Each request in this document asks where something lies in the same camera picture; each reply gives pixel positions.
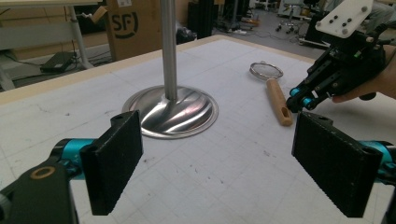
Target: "desk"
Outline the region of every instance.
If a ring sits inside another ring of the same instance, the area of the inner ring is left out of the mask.
[[[81,64],[92,68],[89,63],[81,31],[79,30],[76,12],[73,6],[95,5],[102,0],[0,0],[0,9],[18,7],[59,7],[69,8],[70,21],[35,26],[0,27],[0,50],[36,46],[48,43],[76,39],[78,42]],[[6,91],[15,88],[9,75],[0,66],[0,86]]]
[[[163,84],[161,52],[0,93],[0,189],[44,161],[64,138],[97,138],[134,93]],[[280,67],[283,92],[313,60],[215,35],[177,46],[178,85],[219,104],[208,130],[178,140],[143,137],[145,154],[108,217],[93,217],[83,181],[71,181],[81,223],[380,223],[393,187],[375,184],[363,219],[348,219],[291,156],[295,124],[278,124],[264,88],[248,71]],[[377,96],[316,113],[358,140],[394,142],[396,104]]]

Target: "desk leg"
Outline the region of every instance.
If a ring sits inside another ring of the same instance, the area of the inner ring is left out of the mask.
[[[0,67],[0,86],[5,91],[15,89],[14,83],[12,82],[9,75],[3,70],[2,67]]]
[[[85,51],[85,46],[84,46],[84,42],[82,40],[81,31],[78,26],[76,11],[74,10],[73,7],[69,7],[69,11],[70,11],[70,17],[71,17],[72,30],[74,33],[74,37],[78,42],[79,56],[81,57],[81,64],[86,69],[93,68],[93,65],[90,64],[90,62],[88,61],[88,58],[87,58],[87,53]]]

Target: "silver base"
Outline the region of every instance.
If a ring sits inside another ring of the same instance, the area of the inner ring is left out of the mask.
[[[219,115],[219,107],[207,93],[194,88],[177,87],[177,100],[165,97],[164,86],[142,90],[124,104],[122,112],[140,111],[142,134],[148,137],[176,139],[209,128]]]

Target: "gray floor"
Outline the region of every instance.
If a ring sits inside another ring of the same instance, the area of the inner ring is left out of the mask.
[[[304,35],[308,28],[307,21],[296,20],[301,23],[299,34],[286,34],[284,30],[281,30],[279,32],[276,31],[276,27],[278,26],[279,22],[287,19],[279,17],[277,15],[277,10],[273,9],[270,11],[265,11],[263,9],[253,9],[253,13],[259,17],[260,25],[257,27],[252,27],[252,29],[250,29],[246,26],[245,23],[239,23],[240,28],[247,32],[245,35],[224,33],[217,28],[214,29],[213,35],[228,35],[234,38],[246,40],[270,48],[280,49],[294,54],[303,55],[312,59],[318,58],[323,53],[323,47],[315,45],[301,45],[299,43],[298,37]],[[15,80],[14,83],[17,88],[44,81],[50,78],[66,76],[67,74],[74,73],[80,70],[80,68],[71,65],[68,68],[69,72],[67,73],[56,76],[42,76],[40,74],[39,65],[31,65],[26,63],[42,64],[50,58],[50,55],[47,57],[24,60],[22,63],[16,63],[6,57],[6,54],[10,55],[9,52],[0,51],[0,64],[2,64],[3,68],[6,70],[6,72],[9,73],[12,79]],[[99,62],[100,65],[106,62],[111,62],[111,60],[108,59],[108,46],[100,46],[99,49],[87,49],[87,54],[92,63]]]

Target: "office chair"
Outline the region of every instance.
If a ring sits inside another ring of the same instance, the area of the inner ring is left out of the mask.
[[[284,6],[285,6],[285,10],[290,9],[289,19],[287,21],[281,21],[277,26],[276,31],[278,32],[282,29],[282,27],[286,26],[288,27],[286,34],[290,34],[291,32],[298,34],[299,23],[293,21],[292,18],[293,18],[294,9],[298,7],[301,8],[304,6],[304,4],[300,0],[285,0]]]

